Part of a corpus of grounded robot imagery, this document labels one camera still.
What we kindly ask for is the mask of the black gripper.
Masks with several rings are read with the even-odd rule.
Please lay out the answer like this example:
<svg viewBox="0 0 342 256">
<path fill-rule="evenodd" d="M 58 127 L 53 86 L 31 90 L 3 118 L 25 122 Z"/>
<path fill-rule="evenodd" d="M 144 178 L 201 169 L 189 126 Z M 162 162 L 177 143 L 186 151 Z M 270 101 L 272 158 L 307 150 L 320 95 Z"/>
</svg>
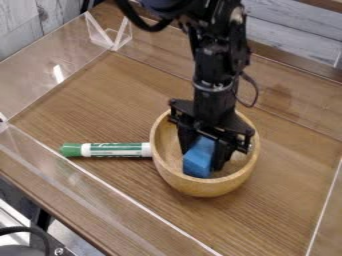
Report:
<svg viewBox="0 0 342 256">
<path fill-rule="evenodd" d="M 220 171 L 236 151 L 249 152 L 257 131 L 236 111 L 237 81 L 208 87 L 194 84 L 194 99 L 170 100 L 170 121 L 177 124 L 182 153 L 204 135 L 216 142 L 213 169 Z"/>
</svg>

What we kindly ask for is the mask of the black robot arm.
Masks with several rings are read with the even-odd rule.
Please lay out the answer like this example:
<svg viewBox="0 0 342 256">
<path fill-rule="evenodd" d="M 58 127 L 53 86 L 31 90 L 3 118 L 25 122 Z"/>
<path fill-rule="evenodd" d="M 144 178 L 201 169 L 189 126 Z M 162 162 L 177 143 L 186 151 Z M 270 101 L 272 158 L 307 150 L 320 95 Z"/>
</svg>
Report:
<svg viewBox="0 0 342 256">
<path fill-rule="evenodd" d="M 160 17 L 149 24 L 130 0 L 114 0 L 134 25 L 160 32 L 177 23 L 190 39 L 196 72 L 194 98 L 170 101 L 170 121 L 177 124 L 188 170 L 196 170 L 192 156 L 201 142 L 209 143 L 205 169 L 218 171 L 233 154 L 250 150 L 256 129 L 240 117 L 236 106 L 240 80 L 246 79 L 252 51 L 248 43 L 248 15 L 242 0 L 137 0 Z"/>
</svg>

